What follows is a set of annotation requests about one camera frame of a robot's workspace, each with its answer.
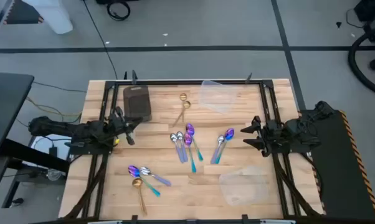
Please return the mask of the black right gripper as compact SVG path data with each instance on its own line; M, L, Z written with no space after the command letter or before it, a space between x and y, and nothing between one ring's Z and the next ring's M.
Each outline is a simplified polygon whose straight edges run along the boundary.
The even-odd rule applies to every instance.
M242 133L253 134L257 132L259 137L256 139L244 139L243 142L260 150L263 157L268 157L273 153L283 152L282 130L284 124L281 121L271 119L266 121L261 127L261 119L254 116L251 125L241 129Z

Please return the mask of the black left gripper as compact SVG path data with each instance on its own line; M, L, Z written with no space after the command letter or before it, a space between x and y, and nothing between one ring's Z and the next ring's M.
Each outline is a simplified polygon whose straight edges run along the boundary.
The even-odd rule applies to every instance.
M135 142L131 137L131 134L142 121L143 117L127 116L125 119L122 109L119 106L116 106L112 114L108 117L108 128L111 136L115 137L120 134L125 134L128 144L134 145Z

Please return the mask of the clear plastic bin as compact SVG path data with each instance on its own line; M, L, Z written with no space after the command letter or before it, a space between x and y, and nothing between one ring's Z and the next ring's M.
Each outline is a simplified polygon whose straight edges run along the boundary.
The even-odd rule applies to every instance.
M239 88L204 80L198 94L199 105L218 113L226 114L234 105Z
M254 205L269 198L268 175L257 166L221 174L219 186L226 203L231 206Z

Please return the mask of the gold spoon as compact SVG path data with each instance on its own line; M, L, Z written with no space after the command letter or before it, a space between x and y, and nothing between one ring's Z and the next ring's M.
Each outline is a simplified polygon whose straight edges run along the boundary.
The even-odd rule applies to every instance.
M142 192L141 192L142 183L143 183L143 180L141 178L136 178L132 181L132 186L135 187L138 191L141 211L143 212L144 215L147 215L148 213L147 213L145 202L143 200L143 196L142 196Z
M182 101L183 108L182 108L182 112L181 112L181 117L182 117L182 122L184 122L184 112L187 108L190 107L190 103L187 101L188 97L187 97L187 94L185 94L185 93L180 94L179 98Z
M177 125L177 123L179 122L179 120L183 120L184 119L184 114L186 112L187 109L189 109L191 107L191 103L189 101L184 101L182 103L182 110L181 110L181 113L179 114L179 116L176 118L176 120L174 121L174 123L172 124L172 127L175 127L175 125Z

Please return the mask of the dark grey translucent bin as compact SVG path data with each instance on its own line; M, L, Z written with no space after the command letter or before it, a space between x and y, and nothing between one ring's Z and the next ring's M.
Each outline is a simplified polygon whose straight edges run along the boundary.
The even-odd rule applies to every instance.
M143 117L142 122L151 121L150 93L146 85L129 86L123 90L125 119Z

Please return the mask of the black platform hazard stripe edge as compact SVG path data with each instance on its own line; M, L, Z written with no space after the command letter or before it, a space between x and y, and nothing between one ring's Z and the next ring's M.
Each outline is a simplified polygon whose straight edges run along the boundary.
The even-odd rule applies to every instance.
M315 122L321 145L311 156L321 177L321 202L330 218L375 220L375 195L345 113Z

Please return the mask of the white board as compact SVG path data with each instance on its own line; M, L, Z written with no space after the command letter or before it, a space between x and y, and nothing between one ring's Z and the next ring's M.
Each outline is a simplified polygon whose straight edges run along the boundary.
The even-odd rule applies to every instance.
M57 157L66 159L69 154L69 147L65 143L70 142L71 138L66 136L60 136L51 134L46 137L37 136L34 138L31 148L38 151L49 153L51 147L57 148Z

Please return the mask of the clear plastic cup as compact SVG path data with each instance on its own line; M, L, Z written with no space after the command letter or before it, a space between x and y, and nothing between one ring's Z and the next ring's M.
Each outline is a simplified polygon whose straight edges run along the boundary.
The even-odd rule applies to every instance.
M50 181L56 181L59 180L62 177L62 172L55 169L48 169L47 170L47 178Z

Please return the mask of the black equipment case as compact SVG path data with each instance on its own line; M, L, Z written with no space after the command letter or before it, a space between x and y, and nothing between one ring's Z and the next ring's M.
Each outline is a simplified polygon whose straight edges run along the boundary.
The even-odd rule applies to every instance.
M117 2L132 2L132 1L139 1L139 0L95 0L97 4L110 4L110 3L117 3Z

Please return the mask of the black desk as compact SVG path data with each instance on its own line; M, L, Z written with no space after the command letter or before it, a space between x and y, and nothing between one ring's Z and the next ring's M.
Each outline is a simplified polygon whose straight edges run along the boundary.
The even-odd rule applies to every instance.
M0 72L0 182L11 159L35 163L62 172L69 171L67 161L7 138L33 81L32 75Z

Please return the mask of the black mat hazard stripe edge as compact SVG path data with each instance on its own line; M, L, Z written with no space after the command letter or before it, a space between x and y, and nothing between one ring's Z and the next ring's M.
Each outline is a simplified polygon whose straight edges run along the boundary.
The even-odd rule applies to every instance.
M6 25L40 24L43 21L44 19L32 6L22 0L13 0L3 23Z

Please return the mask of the black equipment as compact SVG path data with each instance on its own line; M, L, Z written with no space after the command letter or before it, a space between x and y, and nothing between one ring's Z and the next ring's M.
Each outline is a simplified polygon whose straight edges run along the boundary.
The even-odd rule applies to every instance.
M368 35L370 42L375 42L375 0L360 0L354 7L354 12L360 22L364 23L364 33Z

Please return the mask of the black aluminium table frame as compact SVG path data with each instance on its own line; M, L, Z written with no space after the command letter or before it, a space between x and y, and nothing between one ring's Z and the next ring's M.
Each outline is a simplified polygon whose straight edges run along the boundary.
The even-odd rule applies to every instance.
M134 145L129 145L124 136L108 156L103 192L91 196L89 211L100 207L100 218L105 220L129 220L137 215L141 220L227 220L238 219L242 215L249 218L280 218L285 197L289 213L293 213L290 192L279 192L274 163L271 157L263 157L254 147L243 142L247 133L240 130L248 126L254 116L264 117L264 104L260 96L257 80L250 83L241 80L225 80L224 85L239 88L232 109L218 113L199 105L199 80L148 80L152 119L140 124L133 133ZM195 161L197 172L193 173L191 163L179 161L170 134L184 129L183 124L172 124L182 110L180 94L187 94L191 107L184 119L195 129L195 140L203 161ZM217 138L229 129L234 129L234 137L226 144L218 164L211 164L217 147ZM141 192L147 215L141 211L138 191L132 186L133 177L128 166L147 167L152 173L169 180L168 187L152 176L141 175L156 190L160 197L144 184ZM243 206L226 203L219 186L219 176L247 166L257 166L268 175L269 198L267 201Z

